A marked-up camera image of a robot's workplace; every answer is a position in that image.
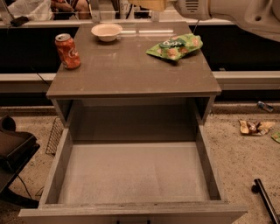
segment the black rod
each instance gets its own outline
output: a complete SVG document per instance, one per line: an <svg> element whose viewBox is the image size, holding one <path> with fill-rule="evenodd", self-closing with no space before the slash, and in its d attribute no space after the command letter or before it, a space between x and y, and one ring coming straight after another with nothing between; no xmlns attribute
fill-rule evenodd
<svg viewBox="0 0 280 224"><path fill-rule="evenodd" d="M264 205L266 206L266 209L269 212L269 216L274 224L280 224L280 220L277 216L276 211L274 210L274 207L272 206L270 202L270 198L268 194L266 193L262 181L259 178L256 178L255 180L255 185L252 186L252 191L255 193L260 193L262 196L262 201Z"/></svg>

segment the wooden side panel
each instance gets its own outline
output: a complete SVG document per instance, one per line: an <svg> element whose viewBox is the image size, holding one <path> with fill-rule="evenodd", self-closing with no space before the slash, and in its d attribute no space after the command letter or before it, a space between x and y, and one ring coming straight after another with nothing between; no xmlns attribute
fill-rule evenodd
<svg viewBox="0 0 280 224"><path fill-rule="evenodd" d="M72 107L72 100L52 100L52 104L58 113L60 120L62 121L64 127L67 126L67 118Z"/></svg>
<svg viewBox="0 0 280 224"><path fill-rule="evenodd" d="M207 135L204 131L203 121L197 108L194 99L189 101L189 107L192 108L190 114L191 119L196 122L196 140L199 159L204 173L204 178L207 184L207 189L211 200L227 201L227 196L224 193L221 179L219 177L215 162L211 156L210 146L207 140Z"/></svg>
<svg viewBox="0 0 280 224"><path fill-rule="evenodd" d="M64 129L55 159L52 162L51 170L45 182L45 188L39 206L44 204L56 204L58 202L72 146L73 142L69 129Z"/></svg>
<svg viewBox="0 0 280 224"><path fill-rule="evenodd" d="M214 100L215 96L195 98L196 107L200 116L200 119L198 120L199 124L203 125L206 122L207 117L214 104Z"/></svg>

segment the debris on floor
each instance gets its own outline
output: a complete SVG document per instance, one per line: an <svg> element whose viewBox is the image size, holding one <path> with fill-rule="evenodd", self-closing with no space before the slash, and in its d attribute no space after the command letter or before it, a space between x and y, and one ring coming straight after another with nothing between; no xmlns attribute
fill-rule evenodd
<svg viewBox="0 0 280 224"><path fill-rule="evenodd" d="M280 131L274 133L271 137L280 144Z"/></svg>
<svg viewBox="0 0 280 224"><path fill-rule="evenodd" d="M243 120L240 120L239 123L241 133L252 136L264 136L275 124L274 122L247 122Z"/></svg>
<svg viewBox="0 0 280 224"><path fill-rule="evenodd" d="M265 103L265 102L262 102L262 101L259 101L259 102L257 103L257 106L258 106L260 109L264 109L264 110L266 110L266 111L268 111L268 112L272 112L273 109L274 109L272 106L270 106L269 104L267 104L267 103Z"/></svg>

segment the green snack bag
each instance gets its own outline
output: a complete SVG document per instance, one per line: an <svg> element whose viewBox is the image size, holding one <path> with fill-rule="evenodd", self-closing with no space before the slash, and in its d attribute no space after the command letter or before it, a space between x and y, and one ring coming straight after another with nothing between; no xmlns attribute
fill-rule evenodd
<svg viewBox="0 0 280 224"><path fill-rule="evenodd" d="M274 133L271 137L280 144L280 131Z"/></svg>
<svg viewBox="0 0 280 224"><path fill-rule="evenodd" d="M168 60L179 60L190 52L200 49L203 43L200 36L193 33L167 39L146 51L147 54Z"/></svg>

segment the white object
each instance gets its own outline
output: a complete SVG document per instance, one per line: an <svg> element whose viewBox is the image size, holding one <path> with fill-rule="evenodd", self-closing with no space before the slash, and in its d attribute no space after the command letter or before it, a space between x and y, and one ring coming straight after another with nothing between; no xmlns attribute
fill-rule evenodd
<svg viewBox="0 0 280 224"><path fill-rule="evenodd" d="M280 0L177 0L184 18L226 19L241 29L280 42Z"/></svg>
<svg viewBox="0 0 280 224"><path fill-rule="evenodd" d="M8 9L15 18L26 16L30 20L49 20L53 15L49 0L17 0Z"/></svg>
<svg viewBox="0 0 280 224"><path fill-rule="evenodd" d="M133 19L134 18L134 6L129 3L128 0L120 0L120 18L121 19Z"/></svg>
<svg viewBox="0 0 280 224"><path fill-rule="evenodd" d="M116 36L123 30L119 24L98 24L94 26L91 32L104 42L110 42L116 39Z"/></svg>

